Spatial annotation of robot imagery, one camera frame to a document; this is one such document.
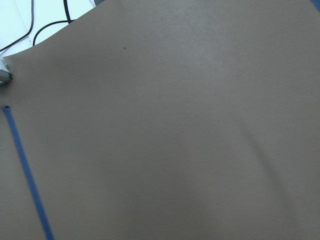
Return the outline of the blue tape line short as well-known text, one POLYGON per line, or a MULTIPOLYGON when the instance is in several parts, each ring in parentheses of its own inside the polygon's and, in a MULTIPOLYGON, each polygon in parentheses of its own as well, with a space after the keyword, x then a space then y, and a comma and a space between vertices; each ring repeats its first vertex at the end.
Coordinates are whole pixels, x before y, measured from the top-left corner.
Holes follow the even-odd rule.
POLYGON ((1 110, 3 111, 6 121, 8 123, 9 126, 9 130, 11 132, 11 136, 14 142, 14 146, 33 200, 33 204, 35 206, 42 230, 44 232, 45 235, 45 239, 46 240, 54 240, 54 234, 52 232, 49 220, 47 218, 46 215, 46 211, 43 205, 43 202, 41 200, 41 196, 39 194, 36 182, 34 180, 28 159, 26 157, 24 148, 23 148, 23 144, 20 138, 20 134, 18 132, 17 126, 16 126, 16 122, 14 119, 14 116, 12 114, 11 108, 8 105, 4 105, 0 107, 1 110))

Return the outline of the aluminium frame post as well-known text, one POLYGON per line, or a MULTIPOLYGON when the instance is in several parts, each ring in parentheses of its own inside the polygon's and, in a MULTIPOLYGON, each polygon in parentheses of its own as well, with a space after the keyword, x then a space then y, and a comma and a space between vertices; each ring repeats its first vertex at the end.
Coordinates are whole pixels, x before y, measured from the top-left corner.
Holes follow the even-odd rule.
POLYGON ((7 85, 12 80, 12 74, 4 58, 0 58, 0 86, 7 85))

